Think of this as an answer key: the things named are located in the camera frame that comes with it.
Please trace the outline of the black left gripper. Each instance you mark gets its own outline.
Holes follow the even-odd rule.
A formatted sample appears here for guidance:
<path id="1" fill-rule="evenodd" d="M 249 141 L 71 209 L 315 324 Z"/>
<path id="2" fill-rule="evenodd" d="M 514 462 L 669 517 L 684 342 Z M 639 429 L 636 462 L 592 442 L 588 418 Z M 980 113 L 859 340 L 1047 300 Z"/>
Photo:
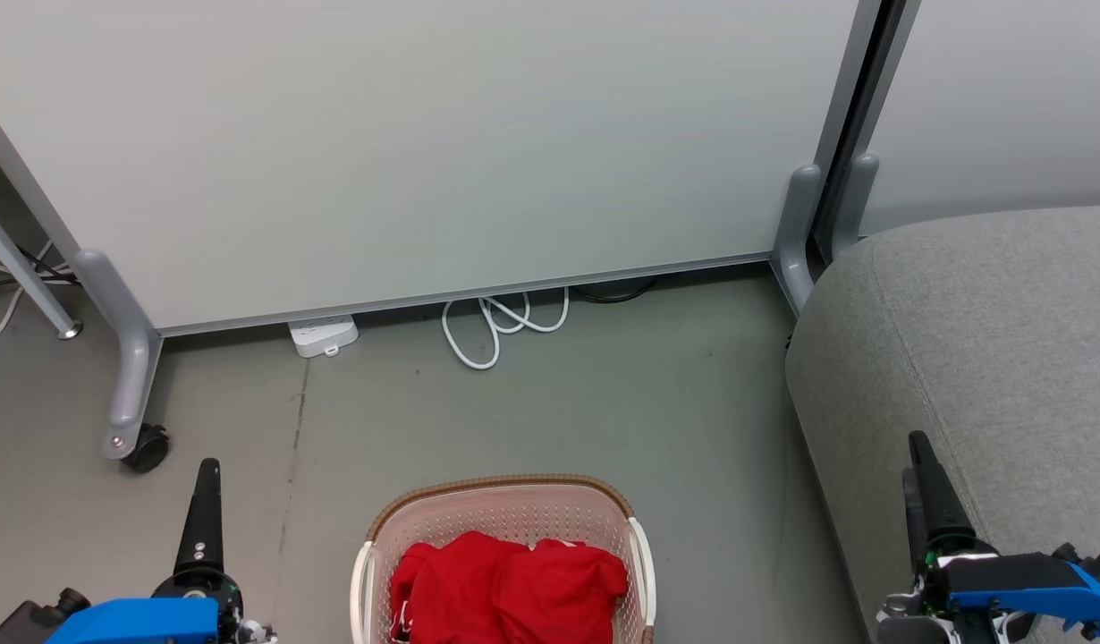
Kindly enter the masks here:
<path id="1" fill-rule="evenodd" d="M 167 643 L 275 643 L 275 627 L 246 616 L 239 583 L 224 574 L 220 466 L 217 458 L 199 465 L 173 575 L 152 596 L 199 613 L 190 626 L 174 626 Z"/>

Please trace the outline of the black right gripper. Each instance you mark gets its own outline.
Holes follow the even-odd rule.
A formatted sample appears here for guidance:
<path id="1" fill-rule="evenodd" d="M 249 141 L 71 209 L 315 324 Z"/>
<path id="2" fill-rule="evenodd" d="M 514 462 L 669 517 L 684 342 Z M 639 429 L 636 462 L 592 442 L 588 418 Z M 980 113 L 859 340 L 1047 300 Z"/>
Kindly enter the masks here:
<path id="1" fill-rule="evenodd" d="M 978 539 L 963 501 L 925 432 L 910 432 L 911 465 L 901 473 L 913 587 L 886 596 L 877 612 L 877 643 L 1008 643 L 1009 615 L 996 603 L 963 608 L 937 578 L 949 563 L 996 558 Z"/>

